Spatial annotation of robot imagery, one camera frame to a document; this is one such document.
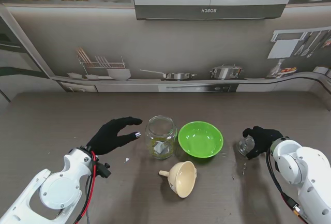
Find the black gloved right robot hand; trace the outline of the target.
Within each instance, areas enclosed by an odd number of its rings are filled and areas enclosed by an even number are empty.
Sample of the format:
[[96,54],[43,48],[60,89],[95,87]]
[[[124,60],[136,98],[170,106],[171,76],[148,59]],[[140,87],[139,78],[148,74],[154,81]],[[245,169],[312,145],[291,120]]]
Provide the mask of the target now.
[[243,137],[246,138],[248,136],[251,136],[254,139],[254,147],[246,155],[248,160],[258,157],[261,153],[267,152],[274,141],[284,137],[277,130],[265,129],[260,126],[246,128],[243,131]]

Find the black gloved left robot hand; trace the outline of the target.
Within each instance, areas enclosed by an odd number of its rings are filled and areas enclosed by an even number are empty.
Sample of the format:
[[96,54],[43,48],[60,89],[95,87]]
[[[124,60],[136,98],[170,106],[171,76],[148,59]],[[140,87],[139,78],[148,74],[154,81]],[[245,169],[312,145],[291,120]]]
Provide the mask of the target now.
[[138,139],[141,136],[139,132],[132,132],[121,136],[118,133],[126,126],[137,126],[142,123],[143,121],[141,119],[131,116],[110,120],[101,126],[98,132],[87,143],[86,147],[90,148],[98,156],[108,154],[116,148]]

